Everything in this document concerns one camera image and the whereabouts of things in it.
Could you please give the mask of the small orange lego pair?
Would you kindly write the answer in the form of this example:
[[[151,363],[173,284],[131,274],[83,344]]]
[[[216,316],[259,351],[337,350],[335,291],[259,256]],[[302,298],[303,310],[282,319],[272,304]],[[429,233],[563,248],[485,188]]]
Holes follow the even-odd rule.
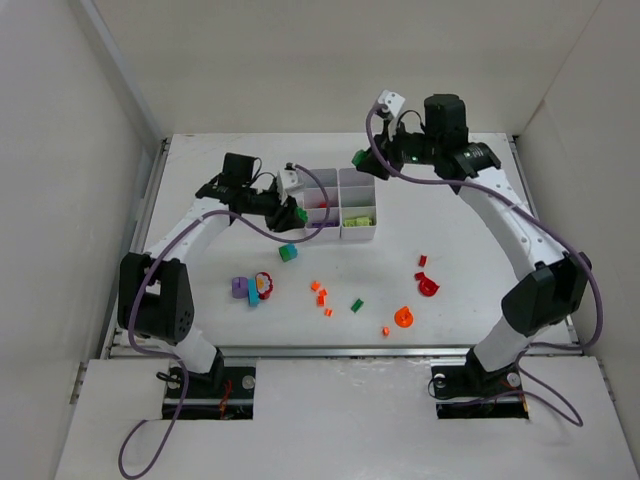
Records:
[[[327,290],[322,286],[322,284],[318,281],[313,281],[310,286],[311,290],[315,292],[318,296],[326,296]]]

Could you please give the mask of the orange round lego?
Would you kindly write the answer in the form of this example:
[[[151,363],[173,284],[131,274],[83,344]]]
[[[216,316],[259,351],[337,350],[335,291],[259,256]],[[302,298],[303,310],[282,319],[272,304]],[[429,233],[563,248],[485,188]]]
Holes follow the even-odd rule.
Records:
[[[403,306],[395,312],[394,321],[400,328],[409,328],[414,323],[414,316],[408,306]]]

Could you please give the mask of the green number lego brick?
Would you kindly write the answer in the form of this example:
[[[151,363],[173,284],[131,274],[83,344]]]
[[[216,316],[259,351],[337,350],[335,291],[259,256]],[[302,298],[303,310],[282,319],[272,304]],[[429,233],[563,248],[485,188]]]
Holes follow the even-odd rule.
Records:
[[[351,163],[355,166],[358,167],[368,156],[368,153],[365,150],[358,150],[352,160]]]

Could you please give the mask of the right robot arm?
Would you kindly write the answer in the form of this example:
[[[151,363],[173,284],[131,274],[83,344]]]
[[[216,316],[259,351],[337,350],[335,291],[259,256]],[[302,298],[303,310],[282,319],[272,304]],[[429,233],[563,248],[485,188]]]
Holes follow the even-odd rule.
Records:
[[[484,222],[509,260],[516,285],[501,301],[501,318],[466,356],[464,375],[476,388],[514,366],[518,355],[550,326],[573,314],[584,296],[587,258],[522,207],[501,162],[485,143],[469,138],[466,105],[455,94],[424,101],[417,132],[406,130],[404,98],[384,90],[365,121],[367,150],[353,164],[379,179],[409,181],[408,164],[433,167],[433,185],[446,185]]]

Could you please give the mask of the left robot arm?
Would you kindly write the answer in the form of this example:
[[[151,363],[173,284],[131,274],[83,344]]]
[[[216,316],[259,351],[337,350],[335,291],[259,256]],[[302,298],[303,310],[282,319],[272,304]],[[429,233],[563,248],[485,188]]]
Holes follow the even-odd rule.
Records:
[[[222,171],[197,190],[175,227],[145,252],[130,252],[120,263],[119,327],[132,339],[161,342],[192,373],[209,373],[217,349],[194,326],[189,265],[243,215],[263,217],[270,233],[299,229],[306,223],[294,198],[304,186],[299,171],[289,164],[272,176],[268,188],[260,189],[254,186],[256,161],[227,153]]]

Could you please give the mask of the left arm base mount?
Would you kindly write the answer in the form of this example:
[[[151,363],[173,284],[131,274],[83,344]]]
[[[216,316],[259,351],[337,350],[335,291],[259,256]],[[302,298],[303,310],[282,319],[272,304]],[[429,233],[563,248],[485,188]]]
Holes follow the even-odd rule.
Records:
[[[165,383],[161,415],[170,420],[251,420],[256,387],[255,366],[218,365],[209,374],[189,373],[188,388],[182,407],[183,372],[171,366],[157,372],[156,379]]]

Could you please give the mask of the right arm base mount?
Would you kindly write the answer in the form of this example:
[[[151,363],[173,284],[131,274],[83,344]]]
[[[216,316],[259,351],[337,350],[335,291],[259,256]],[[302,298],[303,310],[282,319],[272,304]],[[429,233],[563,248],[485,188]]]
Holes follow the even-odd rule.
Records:
[[[515,366],[482,377],[459,359],[434,360],[427,385],[439,420],[528,419]]]

